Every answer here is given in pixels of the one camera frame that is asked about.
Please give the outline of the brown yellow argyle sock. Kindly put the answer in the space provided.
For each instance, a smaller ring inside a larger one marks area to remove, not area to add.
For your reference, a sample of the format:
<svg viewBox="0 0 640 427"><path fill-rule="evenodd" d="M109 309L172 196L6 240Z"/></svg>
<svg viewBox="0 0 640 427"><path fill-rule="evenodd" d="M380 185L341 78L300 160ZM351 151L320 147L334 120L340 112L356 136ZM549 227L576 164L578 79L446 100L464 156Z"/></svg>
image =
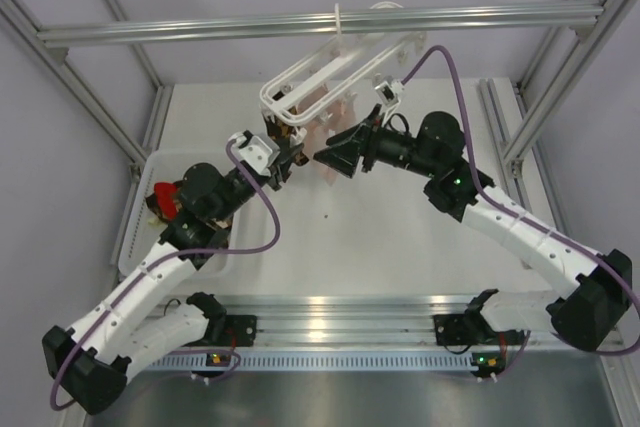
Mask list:
<svg viewBox="0 0 640 427"><path fill-rule="evenodd" d="M291 144L293 128L273 115L264 114L263 120L266 126L267 135L281 148L289 147ZM294 163L296 166L302 167L309 163L309 158L303 152L299 152L294 158Z"/></svg>

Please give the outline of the white plastic clip hanger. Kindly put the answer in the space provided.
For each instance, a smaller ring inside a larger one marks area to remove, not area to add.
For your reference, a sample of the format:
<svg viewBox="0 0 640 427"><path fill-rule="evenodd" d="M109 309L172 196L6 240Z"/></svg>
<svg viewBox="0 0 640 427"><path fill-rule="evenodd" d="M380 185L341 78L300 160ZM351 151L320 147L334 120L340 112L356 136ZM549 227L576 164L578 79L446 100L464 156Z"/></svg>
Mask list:
<svg viewBox="0 0 640 427"><path fill-rule="evenodd" d="M387 41L388 33L359 33L348 39L346 15L339 5L334 6L333 17L334 36L267 81L259 91L262 118L264 114L273 115L291 126L292 138L298 143L306 137L304 125L315 118L326 120L324 111L334 101L344 98L354 104L352 88L357 82L369 79L374 90L381 80L393 78L381 73L383 64L392 59L403 64L410 49L417 54L425 49L427 34L408 32L375 54L373 49ZM383 119L387 121L399 105L387 109L382 103Z"/></svg>

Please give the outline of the brown beige striped sock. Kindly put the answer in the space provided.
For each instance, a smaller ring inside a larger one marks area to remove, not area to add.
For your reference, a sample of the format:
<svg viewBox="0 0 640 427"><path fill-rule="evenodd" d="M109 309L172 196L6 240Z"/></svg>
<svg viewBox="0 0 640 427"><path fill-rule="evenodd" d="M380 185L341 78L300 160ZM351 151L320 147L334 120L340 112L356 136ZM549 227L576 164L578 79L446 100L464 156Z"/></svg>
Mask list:
<svg viewBox="0 0 640 427"><path fill-rule="evenodd" d="M205 221L205 225L208 229L208 240L205 247L213 249L227 249L230 246L233 223L233 216L224 219L207 219Z"/></svg>

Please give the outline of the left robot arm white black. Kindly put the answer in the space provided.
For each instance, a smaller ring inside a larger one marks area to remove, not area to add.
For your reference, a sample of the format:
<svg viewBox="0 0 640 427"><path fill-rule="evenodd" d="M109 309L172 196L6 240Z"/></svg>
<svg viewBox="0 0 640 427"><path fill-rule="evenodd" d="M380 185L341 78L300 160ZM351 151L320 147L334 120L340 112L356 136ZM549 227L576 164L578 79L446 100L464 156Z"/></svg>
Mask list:
<svg viewBox="0 0 640 427"><path fill-rule="evenodd" d="M207 162L185 171L169 197L177 213L140 263L90 312L67 328L51 327L43 336L53 410L77 404L89 415L100 414L155 361L187 344L214 344L223 338L227 311L212 294L197 292L162 319L144 320L210 258L240 254L229 243L229 221L253 196L273 212L264 189L283 186L302 149L245 131L225 146L234 165L228 173Z"/></svg>

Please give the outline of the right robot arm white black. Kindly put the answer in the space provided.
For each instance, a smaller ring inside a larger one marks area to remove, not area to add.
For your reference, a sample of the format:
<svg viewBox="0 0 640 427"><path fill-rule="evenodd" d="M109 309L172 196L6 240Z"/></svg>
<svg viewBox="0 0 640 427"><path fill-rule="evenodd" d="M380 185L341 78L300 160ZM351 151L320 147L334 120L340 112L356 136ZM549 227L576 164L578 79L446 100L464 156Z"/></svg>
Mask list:
<svg viewBox="0 0 640 427"><path fill-rule="evenodd" d="M477 343L502 332L549 332L568 345L596 352L631 305L621 287L631 261L618 250L603 255L561 236L513 201L463 157L464 134L446 112L427 114L416 135L382 124L377 111L329 138L315 161L351 178L384 163L427 178L424 193L440 212L501 245L549 285L540 292L488 289L467 306L463 324Z"/></svg>

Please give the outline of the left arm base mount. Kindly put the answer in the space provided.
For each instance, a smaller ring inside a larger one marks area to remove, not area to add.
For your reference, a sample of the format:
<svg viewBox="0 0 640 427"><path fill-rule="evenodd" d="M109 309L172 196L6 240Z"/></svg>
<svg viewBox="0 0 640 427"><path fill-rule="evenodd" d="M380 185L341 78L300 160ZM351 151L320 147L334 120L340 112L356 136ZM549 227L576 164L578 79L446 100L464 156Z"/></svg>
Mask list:
<svg viewBox="0 0 640 427"><path fill-rule="evenodd" d="M257 335L257 323L255 315L228 315L214 346L252 347Z"/></svg>

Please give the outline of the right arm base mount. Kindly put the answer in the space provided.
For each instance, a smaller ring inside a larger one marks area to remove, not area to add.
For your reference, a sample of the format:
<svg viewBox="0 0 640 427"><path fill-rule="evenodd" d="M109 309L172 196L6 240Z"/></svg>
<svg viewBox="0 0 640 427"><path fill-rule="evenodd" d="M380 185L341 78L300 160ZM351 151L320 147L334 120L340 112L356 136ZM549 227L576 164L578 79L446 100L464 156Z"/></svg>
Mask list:
<svg viewBox="0 0 640 427"><path fill-rule="evenodd" d="M475 344L475 337L464 314L437 314L432 319L438 346L466 347Z"/></svg>

